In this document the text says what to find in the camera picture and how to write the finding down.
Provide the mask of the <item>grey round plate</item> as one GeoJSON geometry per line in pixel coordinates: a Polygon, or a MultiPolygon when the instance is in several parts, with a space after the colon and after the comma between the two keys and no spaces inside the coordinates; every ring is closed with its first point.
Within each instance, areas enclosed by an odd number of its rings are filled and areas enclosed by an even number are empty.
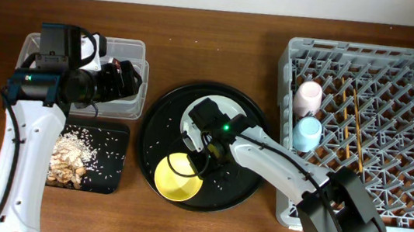
{"type": "Polygon", "coordinates": [[[201,98],[198,98],[197,100],[194,100],[187,106],[187,108],[184,110],[184,113],[182,114],[182,119],[190,118],[189,113],[190,111],[196,106],[198,103],[201,103],[205,99],[210,99],[217,103],[217,107],[221,111],[222,114],[227,114],[229,119],[233,118],[234,116],[237,116],[238,114],[242,114],[243,116],[247,116],[245,113],[245,110],[234,100],[229,99],[229,97],[225,97],[222,95],[205,95],[201,98]]]}

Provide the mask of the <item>yellow bowl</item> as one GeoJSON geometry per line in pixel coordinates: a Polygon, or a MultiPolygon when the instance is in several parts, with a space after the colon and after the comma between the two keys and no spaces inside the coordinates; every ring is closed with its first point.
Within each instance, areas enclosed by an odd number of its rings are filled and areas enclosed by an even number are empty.
{"type": "Polygon", "coordinates": [[[166,199],[175,202],[184,202],[193,198],[201,189],[203,180],[199,177],[183,177],[177,175],[174,170],[184,175],[193,175],[187,154],[174,153],[169,158],[163,158],[155,168],[154,180],[157,191],[166,199]]]}

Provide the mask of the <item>food scraps pile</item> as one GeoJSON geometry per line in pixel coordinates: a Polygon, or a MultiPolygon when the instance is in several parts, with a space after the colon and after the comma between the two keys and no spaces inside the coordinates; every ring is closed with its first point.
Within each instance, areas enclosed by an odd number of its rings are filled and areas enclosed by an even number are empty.
{"type": "Polygon", "coordinates": [[[97,150],[82,133],[61,134],[50,156],[46,184],[66,189],[82,189],[88,173],[94,171],[97,150]]]}

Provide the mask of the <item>blue cup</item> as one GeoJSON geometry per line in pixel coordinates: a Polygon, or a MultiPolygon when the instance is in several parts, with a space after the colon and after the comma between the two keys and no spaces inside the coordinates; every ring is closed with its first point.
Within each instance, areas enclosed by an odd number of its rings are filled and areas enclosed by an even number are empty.
{"type": "Polygon", "coordinates": [[[293,130],[293,148],[302,153],[313,151],[320,143],[322,125],[315,118],[306,116],[298,121],[293,130]]]}

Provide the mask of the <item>pink cup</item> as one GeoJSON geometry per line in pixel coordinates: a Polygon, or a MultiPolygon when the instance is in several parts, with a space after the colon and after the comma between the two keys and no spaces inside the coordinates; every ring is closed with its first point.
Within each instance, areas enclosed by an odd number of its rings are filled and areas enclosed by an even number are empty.
{"type": "Polygon", "coordinates": [[[294,94],[293,111],[297,116],[305,117],[309,113],[315,115],[320,109],[322,101],[322,87],[314,81],[306,81],[298,87],[294,94]]]}

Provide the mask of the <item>gold brown snack wrapper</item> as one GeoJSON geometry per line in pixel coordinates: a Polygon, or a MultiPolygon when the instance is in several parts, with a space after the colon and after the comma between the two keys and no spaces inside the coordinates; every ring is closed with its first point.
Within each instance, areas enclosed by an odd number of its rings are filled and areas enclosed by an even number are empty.
{"type": "Polygon", "coordinates": [[[108,65],[108,69],[107,74],[112,78],[118,78],[121,76],[121,66],[120,66],[120,61],[115,59],[114,57],[110,58],[110,62],[107,64],[108,65]]]}

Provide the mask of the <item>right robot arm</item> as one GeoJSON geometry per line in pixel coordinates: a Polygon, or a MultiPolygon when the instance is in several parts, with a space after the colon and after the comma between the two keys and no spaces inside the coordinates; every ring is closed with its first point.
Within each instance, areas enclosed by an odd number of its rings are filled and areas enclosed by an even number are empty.
{"type": "Polygon", "coordinates": [[[192,102],[181,126],[192,151],[255,172],[295,206],[303,232],[386,232],[360,177],[307,162],[273,140],[254,119],[229,112],[215,96],[192,102]]]}

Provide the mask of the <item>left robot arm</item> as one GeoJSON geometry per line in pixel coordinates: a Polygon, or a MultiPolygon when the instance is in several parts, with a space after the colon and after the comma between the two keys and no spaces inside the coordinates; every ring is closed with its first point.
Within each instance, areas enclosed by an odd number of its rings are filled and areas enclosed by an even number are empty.
{"type": "Polygon", "coordinates": [[[14,70],[0,94],[5,135],[0,151],[0,232],[40,232],[50,156],[72,106],[136,95],[141,74],[106,56],[107,39],[76,25],[44,23],[39,50],[14,70]]]}

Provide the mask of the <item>grey dishwasher rack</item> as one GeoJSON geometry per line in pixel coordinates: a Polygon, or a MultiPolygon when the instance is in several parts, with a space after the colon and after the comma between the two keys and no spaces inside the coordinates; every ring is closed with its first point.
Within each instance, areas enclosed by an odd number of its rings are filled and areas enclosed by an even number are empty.
{"type": "Polygon", "coordinates": [[[319,83],[321,140],[302,157],[327,169],[354,169],[387,232],[414,232],[414,49],[297,37],[285,47],[278,70],[281,144],[292,146],[298,87],[319,83]],[[363,173],[358,171],[354,88],[363,173]]]}

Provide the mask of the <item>clear plastic storage bin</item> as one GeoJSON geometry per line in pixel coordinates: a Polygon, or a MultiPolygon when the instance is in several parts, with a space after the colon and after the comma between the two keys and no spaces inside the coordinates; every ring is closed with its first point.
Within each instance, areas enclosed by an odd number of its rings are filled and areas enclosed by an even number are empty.
{"type": "Polygon", "coordinates": [[[68,115],[73,108],[94,108],[99,103],[136,95],[142,77],[129,60],[112,58],[90,68],[97,57],[106,54],[107,39],[78,26],[46,23],[40,33],[40,48],[30,54],[8,78],[3,88],[7,100],[41,101],[57,106],[68,115]]]}

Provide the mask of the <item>round black serving tray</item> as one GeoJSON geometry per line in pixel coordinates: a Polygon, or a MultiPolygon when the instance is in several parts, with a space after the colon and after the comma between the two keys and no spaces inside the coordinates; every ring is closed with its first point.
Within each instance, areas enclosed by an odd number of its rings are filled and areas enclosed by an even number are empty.
{"type": "MultiPolygon", "coordinates": [[[[137,162],[143,176],[156,190],[154,174],[158,163],[168,154],[193,154],[200,166],[204,154],[192,152],[179,138],[182,114],[191,102],[209,95],[222,95],[234,100],[244,113],[270,133],[266,116],[258,105],[236,88],[216,82],[197,82],[180,86],[164,94],[146,112],[137,139],[137,162]]],[[[195,212],[217,212],[243,203],[264,183],[264,178],[249,169],[228,164],[219,169],[210,166],[203,173],[200,191],[186,201],[172,204],[195,212]]]]}

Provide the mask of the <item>black rectangular tray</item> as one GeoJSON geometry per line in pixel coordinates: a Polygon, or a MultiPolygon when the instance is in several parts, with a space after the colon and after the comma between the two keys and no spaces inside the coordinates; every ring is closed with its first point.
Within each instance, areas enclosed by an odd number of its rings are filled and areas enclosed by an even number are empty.
{"type": "Polygon", "coordinates": [[[124,169],[130,129],[123,123],[90,119],[68,119],[61,134],[82,133],[97,150],[95,170],[88,173],[82,189],[72,189],[99,194],[110,194],[119,186],[124,169]]]}

